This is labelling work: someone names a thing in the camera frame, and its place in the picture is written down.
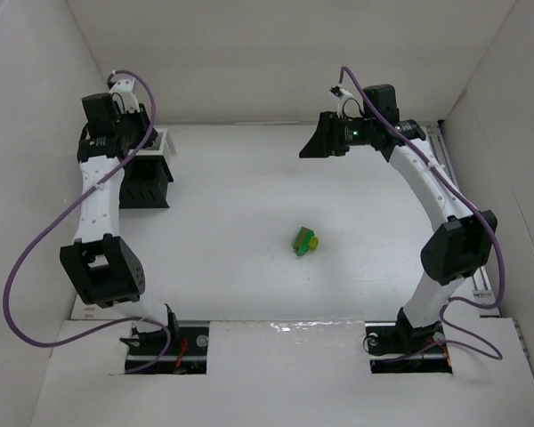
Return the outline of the lime green lego brick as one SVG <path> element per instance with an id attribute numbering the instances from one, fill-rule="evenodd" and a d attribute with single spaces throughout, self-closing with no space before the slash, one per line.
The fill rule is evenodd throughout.
<path id="1" fill-rule="evenodd" d="M 315 251 L 318 247 L 319 239 L 316 236 L 312 236 L 308 242 L 308 249 L 310 251 Z"/>

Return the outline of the green and orange lego stack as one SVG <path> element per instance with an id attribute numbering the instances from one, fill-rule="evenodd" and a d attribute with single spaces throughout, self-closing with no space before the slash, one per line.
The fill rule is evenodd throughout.
<path id="1" fill-rule="evenodd" d="M 299 229 L 295 241 L 292 245 L 292 249 L 297 256 L 304 256 L 309 252 L 309 244 L 314 237 L 314 232 L 311 229 L 302 227 Z"/>

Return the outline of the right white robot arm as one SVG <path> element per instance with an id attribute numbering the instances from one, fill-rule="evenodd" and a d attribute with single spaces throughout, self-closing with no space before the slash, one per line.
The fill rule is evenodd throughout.
<path id="1" fill-rule="evenodd" d="M 494 213 L 473 213 L 433 154 L 426 133 L 414 120 L 402 121 L 392 85 L 365 88 L 359 117 L 345 105 L 353 95 L 341 85 L 330 88 L 337 100 L 334 111 L 320 113 L 314 135 L 300 151 L 301 158 L 345 155 L 353 146 L 379 152 L 410 186 L 429 218 L 433 234 L 420 252 L 423 267 L 417 288 L 400 308 L 391 326 L 367 326 L 366 345 L 373 356 L 412 354 L 441 334 L 441 309 L 450 297 L 489 258 L 490 233 L 498 221 Z"/>

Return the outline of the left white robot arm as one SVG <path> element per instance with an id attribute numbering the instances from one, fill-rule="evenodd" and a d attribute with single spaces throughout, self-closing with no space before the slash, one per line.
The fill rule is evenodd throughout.
<path id="1" fill-rule="evenodd" d="M 142 332 L 141 345 L 177 344 L 180 330 L 167 304 L 143 298 L 144 270 L 119 231 L 121 186 L 129 175 L 129 154 L 157 137 L 146 109 L 128 110 L 112 93 L 82 99 L 87 123 L 79 141 L 77 162 L 83 182 L 80 222 L 70 246 L 60 250 L 61 264 L 86 305 L 118 307 L 128 317 L 151 318 L 165 326 Z"/>

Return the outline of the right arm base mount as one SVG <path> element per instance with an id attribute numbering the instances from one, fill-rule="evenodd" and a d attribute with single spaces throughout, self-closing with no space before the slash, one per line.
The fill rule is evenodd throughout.
<path id="1" fill-rule="evenodd" d="M 447 349 L 433 345 L 443 339 L 440 322 L 413 331 L 396 322 L 368 322 L 362 345 L 372 374 L 451 374 Z"/>

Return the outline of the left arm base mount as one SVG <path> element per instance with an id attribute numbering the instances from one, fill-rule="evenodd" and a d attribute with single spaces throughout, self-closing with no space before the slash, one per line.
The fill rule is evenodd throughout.
<path id="1" fill-rule="evenodd" d="M 162 331 L 151 334 L 132 329 L 129 337 L 120 338 L 126 346 L 125 373 L 134 375 L 204 375 L 207 369 L 209 323 L 181 321 L 166 352 Z"/>

